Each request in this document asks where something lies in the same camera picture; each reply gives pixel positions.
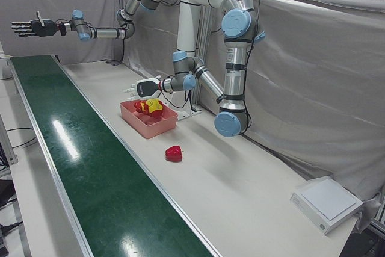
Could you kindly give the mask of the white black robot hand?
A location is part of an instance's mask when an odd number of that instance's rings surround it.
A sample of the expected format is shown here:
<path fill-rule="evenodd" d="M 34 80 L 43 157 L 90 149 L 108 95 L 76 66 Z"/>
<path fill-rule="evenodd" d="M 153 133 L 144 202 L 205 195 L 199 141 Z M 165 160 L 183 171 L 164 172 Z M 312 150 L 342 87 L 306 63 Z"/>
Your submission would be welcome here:
<path fill-rule="evenodd" d="M 37 19 L 30 20 L 29 22 L 12 22 L 11 29 L 18 34 L 19 37 L 53 36 L 60 30 L 54 21 L 43 19 L 38 10 L 36 11 L 36 16 Z"/>
<path fill-rule="evenodd" d="M 130 88 L 124 89 L 123 92 L 129 94 L 129 101 L 153 99 L 161 93 L 160 83 L 159 78 L 141 79 L 133 83 Z"/>

